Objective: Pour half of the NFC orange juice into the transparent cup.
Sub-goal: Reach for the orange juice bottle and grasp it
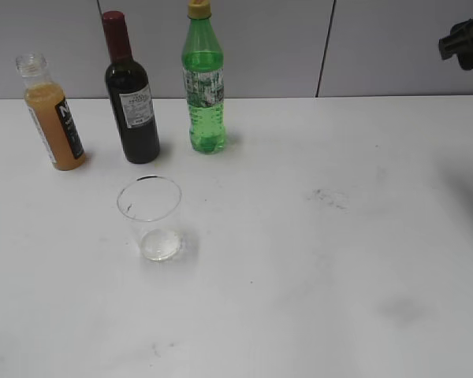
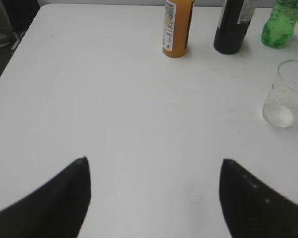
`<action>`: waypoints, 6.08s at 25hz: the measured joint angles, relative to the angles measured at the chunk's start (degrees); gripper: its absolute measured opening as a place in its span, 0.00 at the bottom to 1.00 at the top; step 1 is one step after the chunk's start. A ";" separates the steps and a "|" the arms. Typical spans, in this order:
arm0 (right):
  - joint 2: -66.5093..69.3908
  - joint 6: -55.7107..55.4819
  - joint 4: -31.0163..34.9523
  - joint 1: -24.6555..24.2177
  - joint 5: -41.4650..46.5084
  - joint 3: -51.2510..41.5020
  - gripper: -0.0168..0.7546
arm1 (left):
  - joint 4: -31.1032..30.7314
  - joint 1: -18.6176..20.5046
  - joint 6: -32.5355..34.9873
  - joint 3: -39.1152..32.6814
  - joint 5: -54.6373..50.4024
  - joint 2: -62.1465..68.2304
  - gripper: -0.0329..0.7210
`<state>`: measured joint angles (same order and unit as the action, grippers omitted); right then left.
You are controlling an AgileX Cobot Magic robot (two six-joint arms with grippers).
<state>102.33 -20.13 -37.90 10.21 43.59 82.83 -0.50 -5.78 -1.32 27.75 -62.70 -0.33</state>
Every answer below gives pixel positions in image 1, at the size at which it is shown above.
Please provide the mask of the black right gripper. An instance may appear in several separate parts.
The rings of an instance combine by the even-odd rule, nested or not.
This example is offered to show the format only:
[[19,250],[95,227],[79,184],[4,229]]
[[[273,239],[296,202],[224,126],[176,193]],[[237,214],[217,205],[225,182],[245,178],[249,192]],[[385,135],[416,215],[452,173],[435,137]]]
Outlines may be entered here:
[[449,35],[439,39],[438,49],[443,61],[456,56],[464,71],[473,69],[473,18],[455,24]]

